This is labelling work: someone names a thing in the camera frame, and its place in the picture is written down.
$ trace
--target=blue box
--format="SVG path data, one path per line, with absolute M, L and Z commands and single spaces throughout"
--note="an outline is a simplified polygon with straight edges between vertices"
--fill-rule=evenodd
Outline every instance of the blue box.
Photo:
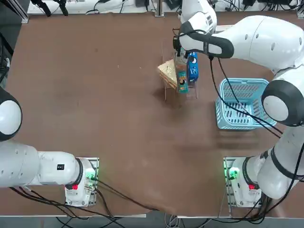
M 196 82 L 199 78 L 198 54 L 191 52 L 187 60 L 188 81 Z

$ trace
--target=red button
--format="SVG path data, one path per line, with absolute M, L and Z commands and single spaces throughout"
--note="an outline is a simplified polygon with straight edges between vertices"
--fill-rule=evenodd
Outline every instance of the red button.
M 253 184 L 249 184 L 248 187 L 250 190 L 255 189 L 255 186 Z

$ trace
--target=white equipment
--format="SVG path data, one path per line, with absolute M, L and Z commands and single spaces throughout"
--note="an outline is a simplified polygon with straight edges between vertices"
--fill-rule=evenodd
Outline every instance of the white equipment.
M 280 19 L 250 16 L 216 33 L 216 14 L 207 0 L 183 0 L 180 19 L 178 39 L 186 51 L 246 59 L 274 73 L 262 104 L 271 118 L 288 128 L 273 148 L 260 156 L 236 159 L 230 170 L 236 172 L 231 184 L 238 206 L 252 207 L 261 191 L 273 199 L 282 197 L 304 142 L 304 31 Z M 67 204 L 94 204 L 95 181 L 90 178 L 97 178 L 98 159 L 38 152 L 31 146 L 6 141 L 18 132 L 22 112 L 17 100 L 3 89 L 0 98 L 0 187 L 64 184 Z M 301 161 L 294 185 L 303 177 Z
M 95 204 L 98 158 L 75 158 L 66 152 L 38 152 L 12 138 L 20 129 L 18 101 L 0 87 L 0 187 L 65 185 L 66 204 Z
M 186 51 L 245 59 L 274 73 L 262 104 L 272 119 L 288 127 L 273 148 L 234 161 L 231 185 L 238 207 L 252 207 L 261 192 L 273 199 L 283 197 L 304 143 L 304 31 L 284 20 L 249 16 L 217 33 L 216 14 L 207 0 L 183 0 L 180 20 L 175 39 Z M 304 177 L 303 159 L 293 186 Z

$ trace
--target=green led light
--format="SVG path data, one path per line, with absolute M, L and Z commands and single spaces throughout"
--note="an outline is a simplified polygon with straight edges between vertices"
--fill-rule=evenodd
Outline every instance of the green led light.
M 229 170 L 229 177 L 232 179 L 236 179 L 238 177 L 239 168 L 231 167 Z

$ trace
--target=wire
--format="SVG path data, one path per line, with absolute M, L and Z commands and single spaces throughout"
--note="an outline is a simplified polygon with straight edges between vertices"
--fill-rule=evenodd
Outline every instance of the wire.
M 102 198 L 103 203 L 104 203 L 104 208 L 105 208 L 106 212 L 108 213 L 108 215 L 109 215 L 111 218 L 115 219 L 114 216 L 113 216 L 113 215 L 111 214 L 111 212 L 110 212 L 110 209 L 109 209 L 109 207 L 108 207 L 108 205 L 107 205 L 107 203 L 106 203 L 106 201 L 105 201 L 105 197 L 103 196 L 102 192 L 101 192 L 100 190 L 98 190 L 98 189 L 95 189 L 95 191 L 96 191 L 96 192 L 100 195 L 100 197 Z
M 102 227 L 100 227 L 100 228 L 105 228 L 105 227 L 109 226 L 110 224 L 112 224 L 113 222 L 115 222 L 115 221 L 117 221 L 117 220 L 119 220 L 119 219 L 122 219 L 122 218 L 117 218 L 116 220 L 111 221 L 111 222 L 105 224 L 104 226 L 102 226 Z
M 113 190 L 114 192 L 116 192 L 117 194 L 119 194 L 121 197 L 124 197 L 125 199 L 127 199 L 127 200 L 129 200 L 129 201 L 131 201 L 131 202 L 133 202 L 133 203 L 135 203 L 135 204 L 137 204 L 138 206 L 141 206 L 141 207 L 146 208 L 146 209 L 148 209 L 148 210 L 156 210 L 156 209 L 154 209 L 154 208 L 147 207 L 147 206 L 145 206 L 145 205 L 143 205 L 143 204 L 141 204 L 141 203 L 139 203 L 139 202 L 133 200 L 132 198 L 130 198 L 130 197 L 128 197 L 128 196 L 122 194 L 121 192 L 117 191 L 116 189 L 112 188 L 111 186 L 109 186 L 108 184 L 102 182 L 101 180 L 98 180 L 98 179 L 96 179 L 96 178 L 91 178 L 91 180 L 97 181 L 97 182 L 99 182 L 99 183 L 105 185 L 105 186 L 108 187 L 109 189 L 111 189 L 111 190 Z
M 237 221 L 233 221 L 233 222 L 224 222 L 224 221 L 220 221 L 220 220 L 216 220 L 216 219 L 212 219 L 213 221 L 216 221 L 216 222 L 221 222 L 221 223 L 238 223 L 238 222 L 241 222 L 243 221 L 244 219 L 246 219 L 246 217 L 253 211 L 253 209 L 257 206 L 257 204 L 260 202 L 260 199 L 254 204 L 254 206 L 249 210 L 249 212 L 243 217 L 243 218 L 240 218 L 238 219 Z
M 57 10 L 59 9 L 59 6 L 57 7 L 57 9 L 51 13 L 51 15 L 53 15 Z
M 55 218 L 63 225 L 61 228 L 63 228 L 63 227 L 73 228 L 72 226 L 68 225 L 68 222 L 71 221 L 73 218 L 70 218 L 66 223 L 61 221 L 58 217 L 55 217 Z
M 177 13 L 177 11 L 181 8 L 181 5 L 178 6 L 177 10 L 175 11 Z
M 157 11 L 156 8 L 155 8 L 155 6 L 154 6 L 153 0 L 151 0 L 151 2 L 152 2 L 152 5 L 153 5 L 154 10 Z
M 226 80 L 227 80 L 227 82 L 228 82 L 228 84 L 229 84 L 229 87 L 230 87 L 230 89 L 231 89 L 231 92 L 232 92 L 234 98 L 236 99 L 236 101 L 240 104 L 240 101 L 239 101 L 238 98 L 236 97 L 236 95 L 235 95 L 235 93 L 234 93 L 234 91 L 233 91 L 233 89 L 232 89 L 232 86 L 231 86 L 231 84 L 230 84 L 230 82 L 229 82 L 229 79 L 228 79 L 227 76 L 226 76 L 226 73 L 225 73 L 225 71 L 224 71 L 224 69 L 223 69 L 223 66 L 222 66 L 222 64 L 221 64 L 221 61 L 220 61 L 219 58 L 218 58 L 218 60 L 219 60 L 218 62 L 219 62 L 220 68 L 221 68 L 221 70 L 222 70 L 222 72 L 223 72 L 223 74 L 224 74 L 224 76 L 225 76 L 225 78 L 226 78 Z M 275 135 L 276 137 L 280 138 L 280 136 L 278 136 L 276 133 L 274 133 L 273 131 L 271 131 L 271 130 L 268 129 L 267 127 L 265 127 L 265 126 L 264 126 L 262 123 L 260 123 L 258 120 L 260 120 L 260 121 L 262 121 L 262 122 L 268 124 L 269 126 L 271 126 L 272 128 L 274 128 L 275 130 L 277 130 L 279 133 L 283 134 L 282 131 L 280 131 L 279 129 L 277 129 L 276 127 L 274 127 L 273 125 L 271 125 L 271 124 L 268 123 L 267 121 L 265 121 L 265 120 L 263 120 L 263 119 L 261 119 L 261 118 L 259 118 L 259 117 L 256 117 L 256 116 L 254 116 L 254 115 L 251 115 L 249 112 L 247 112 L 247 110 L 245 110 L 246 112 L 242 112 L 242 111 L 240 111 L 240 110 L 238 110 L 238 109 L 236 109 L 236 108 L 230 106 L 227 102 L 225 102 L 224 99 L 220 96 L 220 94 L 219 94 L 219 92 L 218 92 L 218 89 L 217 89 L 217 87 L 216 87 L 215 80 L 214 80 L 214 75 L 213 75 L 213 71 L 212 71 L 212 73 L 211 73 L 211 76 L 212 76 L 212 79 L 213 79 L 213 82 L 214 82 L 214 86 L 215 86 L 215 88 L 216 88 L 216 91 L 217 91 L 217 93 L 218 93 L 220 99 L 224 102 L 225 105 L 227 105 L 228 107 L 232 108 L 233 110 L 235 110 L 235 111 L 237 111 L 237 112 L 240 112 L 240 113 L 245 114 L 245 115 L 249 115 L 249 116 L 252 117 L 255 121 L 257 121 L 261 126 L 263 126 L 265 129 L 267 129 L 270 133 L 272 133 L 272 134 Z
M 14 192 L 16 192 L 18 195 L 21 195 L 21 196 L 23 196 L 23 197 L 25 197 L 25 198 L 27 198 L 27 199 L 32 200 L 32 201 L 36 201 L 36 202 L 40 202 L 40 203 L 47 204 L 47 205 L 52 205 L 52 206 L 56 205 L 56 206 L 61 206 L 61 207 L 75 208 L 75 209 L 78 209 L 78 210 L 90 212 L 90 213 L 92 213 L 92 214 L 97 214 L 97 215 L 104 216 L 104 217 L 106 217 L 107 219 L 113 221 L 113 219 L 112 219 L 111 217 L 109 217 L 109 216 L 107 216 L 107 215 L 105 215 L 105 214 L 99 213 L 99 212 L 97 212 L 97 211 L 92 211 L 92 210 L 88 210 L 88 209 L 85 209 L 85 208 L 80 208 L 80 207 L 76 207 L 76 206 L 72 206 L 72 205 L 65 205 L 65 204 L 62 204 L 62 203 L 58 203 L 58 202 L 56 202 L 56 201 L 54 201 L 54 200 L 36 199 L 35 196 L 33 196 L 33 195 L 28 196 L 28 195 L 26 195 L 26 194 L 23 194 L 23 193 L 21 193 L 20 191 L 18 191 L 17 189 L 15 189 L 15 188 L 13 188 L 13 187 L 10 187 L 10 189 L 13 190 Z M 119 226 L 122 227 L 122 228 L 125 228 L 123 225 L 121 225 L 121 224 L 119 224 L 118 222 L 116 222 L 116 220 L 114 220 L 114 223 L 115 223 L 115 224 L 119 225 Z
M 225 2 L 227 2 L 227 3 L 229 3 L 229 4 L 231 4 L 231 5 L 233 6 L 233 8 L 235 8 L 235 9 L 236 9 L 236 11 L 239 11 L 239 10 L 238 10 L 238 8 L 235 6 L 235 4 L 234 4 L 234 3 L 232 3 L 232 0 L 231 0 L 231 1 L 222 0 L 222 1 L 225 1 Z
M 181 223 L 180 218 L 178 218 L 175 215 L 171 215 L 170 218 L 169 218 L 169 223 L 167 223 L 166 215 L 167 214 L 165 213 L 164 216 L 163 216 L 165 224 L 166 224 L 166 228 L 180 228 L 180 223 Z
M 261 11 L 264 11 L 264 9 L 266 9 L 267 6 L 268 6 L 268 3 L 265 5 L 265 7 Z
M 120 8 L 119 13 L 122 13 L 122 11 L 123 11 L 123 7 L 124 7 L 124 0 L 123 0 L 122 7 Z
M 184 228 L 186 228 L 185 223 L 184 223 L 184 220 L 181 219 L 181 223 L 182 223 L 182 225 L 184 226 Z
M 44 198 L 43 196 L 41 196 L 40 194 L 38 194 L 37 192 L 35 192 L 34 190 L 31 190 L 31 189 L 28 188 L 28 187 L 26 187 L 26 189 L 29 190 L 30 192 L 33 192 L 33 193 L 36 194 L 37 196 L 39 196 L 39 198 L 38 198 L 38 197 L 35 197 L 35 196 L 33 196 L 33 195 L 29 194 L 29 193 L 27 193 L 22 187 L 19 187 L 19 189 L 20 189 L 24 194 L 26 194 L 26 195 L 29 196 L 29 197 L 32 197 L 32 198 L 35 198 L 35 199 L 38 199 L 38 200 L 39 200 L 39 199 L 43 199 L 43 200 L 45 200 L 45 201 L 48 201 L 48 202 L 50 203 L 50 205 L 52 205 L 52 206 L 58 208 L 59 210 L 61 210 L 63 213 L 65 213 L 65 214 L 66 214 L 67 216 L 69 216 L 69 217 L 77 218 L 77 219 L 82 219 L 82 220 L 87 220 L 87 219 L 89 219 L 88 217 L 87 217 L 87 218 L 82 218 L 82 217 L 77 216 L 70 208 L 68 208 L 66 205 L 63 205 L 62 207 L 64 207 L 64 208 L 66 208 L 67 210 L 69 210 L 69 211 L 72 213 L 73 216 L 69 215 L 66 211 L 64 211 L 64 210 L 61 209 L 59 206 L 57 206 L 57 205 L 54 204 L 54 203 L 58 203 L 57 201 L 48 200 L 48 199 Z

